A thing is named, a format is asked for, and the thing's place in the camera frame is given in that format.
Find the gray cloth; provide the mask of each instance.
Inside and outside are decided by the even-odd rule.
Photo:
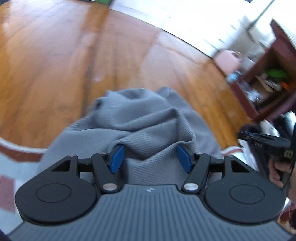
[[[180,186],[187,177],[176,156],[181,143],[194,152],[221,157],[205,121],[174,90],[108,91],[95,101],[87,117],[57,137],[42,157],[38,172],[68,154],[89,158],[124,144],[129,184]],[[92,180],[90,173],[81,177]]]

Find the ribbed gray surface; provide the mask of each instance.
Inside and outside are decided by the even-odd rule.
[[[289,240],[291,234],[276,222],[258,226],[224,222],[209,213],[197,196],[181,194],[174,185],[125,185],[121,192],[103,196],[92,212],[77,221],[52,227],[23,223],[9,238],[12,241],[279,241]]]

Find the wooden floor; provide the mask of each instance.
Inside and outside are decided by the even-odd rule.
[[[169,86],[222,148],[249,122],[212,61],[178,38],[96,2],[0,6],[0,136],[46,148],[106,90]]]

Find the human hand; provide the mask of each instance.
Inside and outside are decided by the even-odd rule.
[[[274,162],[272,159],[268,161],[269,168],[269,180],[277,185],[279,188],[283,187],[283,182],[280,180],[280,175],[278,171],[290,173],[291,164],[287,162]],[[288,190],[288,198],[296,203],[296,169],[293,170],[293,173],[290,178],[290,188]]]

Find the silver screw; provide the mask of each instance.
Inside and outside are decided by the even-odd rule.
[[[105,183],[103,189],[106,191],[114,191],[117,189],[117,185],[115,183]]]
[[[187,191],[195,191],[198,189],[198,185],[196,183],[186,183],[183,187]]]

